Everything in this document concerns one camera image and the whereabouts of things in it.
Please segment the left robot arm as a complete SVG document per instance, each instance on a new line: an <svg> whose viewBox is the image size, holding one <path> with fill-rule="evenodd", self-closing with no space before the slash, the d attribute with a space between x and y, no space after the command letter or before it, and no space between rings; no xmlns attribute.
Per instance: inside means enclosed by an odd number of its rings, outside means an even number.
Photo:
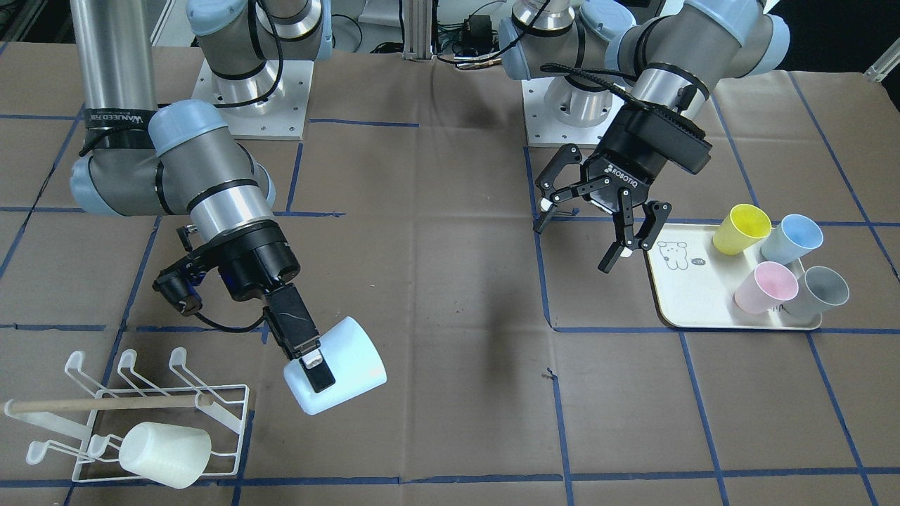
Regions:
<svg viewBox="0 0 900 506"><path fill-rule="evenodd" d="M642 25L617 1L517 1L499 45L514 80L552 77L570 95L622 100L591 156L565 144L534 182L536 233L575 198L612 216L616 238L598 265L607 273L626 251L652 249L661 233L671 205L649 192L665 164L695 175L710 161L694 119L716 85L778 67L790 28L762 1L686 1Z"/></svg>

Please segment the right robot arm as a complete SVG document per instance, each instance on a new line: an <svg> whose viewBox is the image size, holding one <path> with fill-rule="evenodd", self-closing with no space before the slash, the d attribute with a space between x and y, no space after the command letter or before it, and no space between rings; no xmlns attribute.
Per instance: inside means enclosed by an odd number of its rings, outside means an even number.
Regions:
<svg viewBox="0 0 900 506"><path fill-rule="evenodd" d="M205 100L155 102L147 7L141 1L70 4L82 69L86 138L71 192L91 214L189 215L178 231L186 256L153 288L184 316L199 317L196 287L219 272L231 298L261 300L262 319L313 393L337 380L319 331L293 284L300 266L274 220L266 170L234 140Z"/></svg>

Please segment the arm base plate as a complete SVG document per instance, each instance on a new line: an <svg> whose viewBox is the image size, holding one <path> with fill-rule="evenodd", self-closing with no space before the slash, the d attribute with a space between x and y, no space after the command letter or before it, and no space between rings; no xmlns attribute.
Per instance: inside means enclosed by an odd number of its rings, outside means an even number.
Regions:
<svg viewBox="0 0 900 506"><path fill-rule="evenodd" d="M192 97L213 105L256 99L273 86L277 70L278 62L270 60L257 76L229 80L213 74L203 61ZM279 83L266 100L219 112L237 140L301 141L312 77L313 62L285 61Z"/></svg>
<svg viewBox="0 0 900 506"><path fill-rule="evenodd" d="M605 135L624 101L610 91L577 89L564 77L520 82L527 146L560 147L574 143L594 148Z"/></svg>

